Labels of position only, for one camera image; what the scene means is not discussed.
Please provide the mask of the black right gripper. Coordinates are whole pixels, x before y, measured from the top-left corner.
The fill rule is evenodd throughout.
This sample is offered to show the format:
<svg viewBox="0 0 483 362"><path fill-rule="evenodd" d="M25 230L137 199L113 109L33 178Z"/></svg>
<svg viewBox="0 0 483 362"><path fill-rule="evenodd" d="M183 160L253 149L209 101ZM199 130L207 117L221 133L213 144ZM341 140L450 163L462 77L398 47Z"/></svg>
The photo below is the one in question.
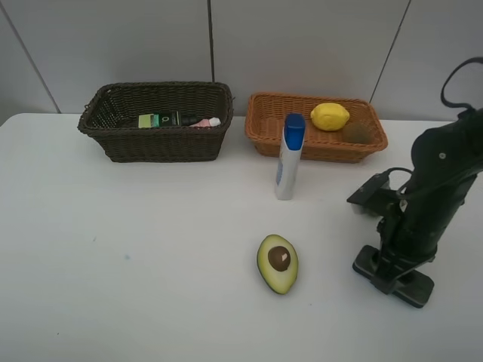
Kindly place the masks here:
<svg viewBox="0 0 483 362"><path fill-rule="evenodd" d="M383 217L377 226L380 234L380 248L389 248L393 253L409 259L435 256L436 246L426 246L420 235L407 225L404 213Z"/></svg>

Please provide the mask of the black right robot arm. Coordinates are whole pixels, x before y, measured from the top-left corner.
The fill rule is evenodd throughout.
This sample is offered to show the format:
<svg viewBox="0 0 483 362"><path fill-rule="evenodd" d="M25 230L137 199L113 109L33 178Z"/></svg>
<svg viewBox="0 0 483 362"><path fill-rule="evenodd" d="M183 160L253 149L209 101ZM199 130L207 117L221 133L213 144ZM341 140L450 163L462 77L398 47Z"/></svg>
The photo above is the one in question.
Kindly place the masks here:
<svg viewBox="0 0 483 362"><path fill-rule="evenodd" d="M482 171L482 111L440 96L458 119L424 131L411 148L414 169L395 192L379 228L381 248L371 279L381 292L436 255L438 242Z"/></svg>

